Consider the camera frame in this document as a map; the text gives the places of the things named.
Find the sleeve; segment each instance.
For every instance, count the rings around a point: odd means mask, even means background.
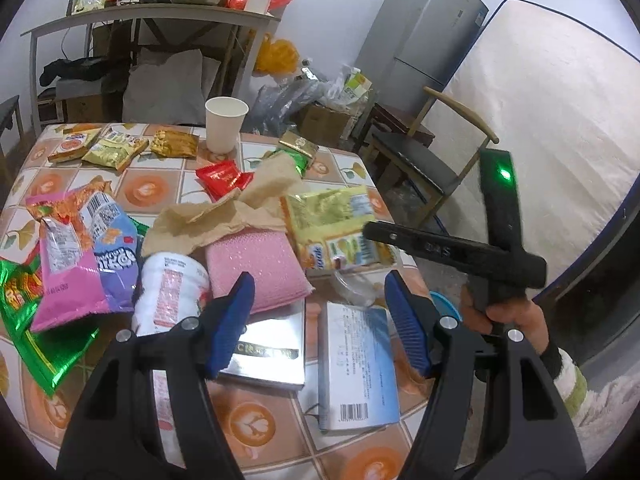
[[[618,377],[601,392],[592,392],[569,354],[554,347],[557,352],[551,353],[559,355],[561,363],[557,375],[553,368],[550,369],[549,357],[545,359],[543,354],[541,359],[554,377],[554,384],[574,423],[587,469],[590,469],[613,444],[638,405],[640,374]]]

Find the human hand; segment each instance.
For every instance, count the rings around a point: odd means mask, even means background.
[[[486,314],[474,308],[474,300],[466,285],[460,291],[462,323],[475,332],[490,334],[492,324],[513,323],[524,334],[538,355],[549,345],[549,330],[542,309],[527,298],[513,298],[488,306]]]

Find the pink snack bag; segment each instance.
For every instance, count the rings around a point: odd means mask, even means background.
[[[114,308],[106,294],[94,254],[95,223],[87,224],[83,211],[95,194],[111,195],[111,183],[101,178],[69,192],[27,199],[27,209],[40,221],[40,260],[44,294],[31,323],[32,332],[48,330],[89,314],[126,311]],[[101,238],[117,238],[104,226]]]
[[[244,270],[254,277],[252,313],[293,303],[314,290],[283,232],[244,229],[213,242],[206,253],[214,298],[226,296]]]

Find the metal screw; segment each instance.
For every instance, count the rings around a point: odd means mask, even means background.
[[[520,330],[518,330],[517,328],[512,328],[511,330],[509,330],[507,332],[507,337],[509,339],[511,339],[515,343],[519,343],[520,341],[522,341],[524,339],[524,336],[522,335],[522,332]]]
[[[117,334],[116,334],[116,341],[118,343],[125,343],[127,342],[129,339],[131,339],[131,330],[127,330],[126,328],[124,330],[120,330]]]
[[[191,316],[183,319],[182,323],[180,323],[180,326],[184,330],[194,330],[198,327],[199,324],[200,324],[200,320],[197,317]]]
[[[453,330],[458,326],[458,322],[455,317],[445,316],[440,318],[440,326],[447,330]]]

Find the pink sponge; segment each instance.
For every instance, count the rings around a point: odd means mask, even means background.
[[[226,296],[244,270],[254,277],[251,312],[293,303],[314,290],[280,231],[244,229],[220,238],[207,247],[207,267],[215,298]]]

